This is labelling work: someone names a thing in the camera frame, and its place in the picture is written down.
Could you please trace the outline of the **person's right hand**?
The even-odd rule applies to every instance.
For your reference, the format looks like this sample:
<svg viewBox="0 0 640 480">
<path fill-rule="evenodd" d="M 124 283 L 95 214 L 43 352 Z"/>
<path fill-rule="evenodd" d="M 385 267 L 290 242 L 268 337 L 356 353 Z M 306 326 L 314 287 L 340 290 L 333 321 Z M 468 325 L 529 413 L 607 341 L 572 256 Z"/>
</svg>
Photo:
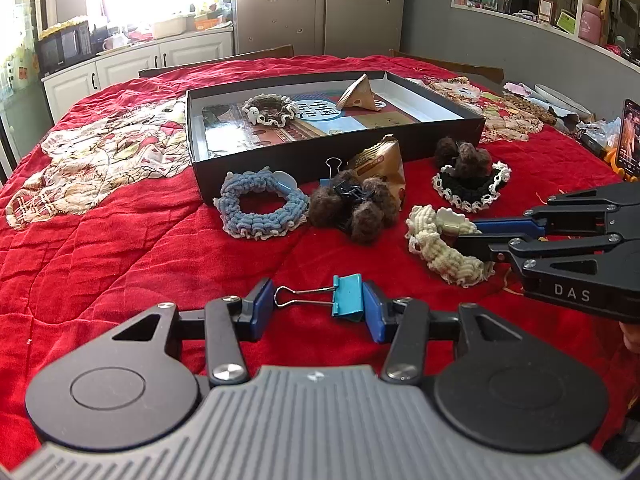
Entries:
<svg viewBox="0 0 640 480">
<path fill-rule="evenodd" d="M 625 347 L 635 354 L 640 353 L 640 325 L 620 323 Z"/>
</svg>

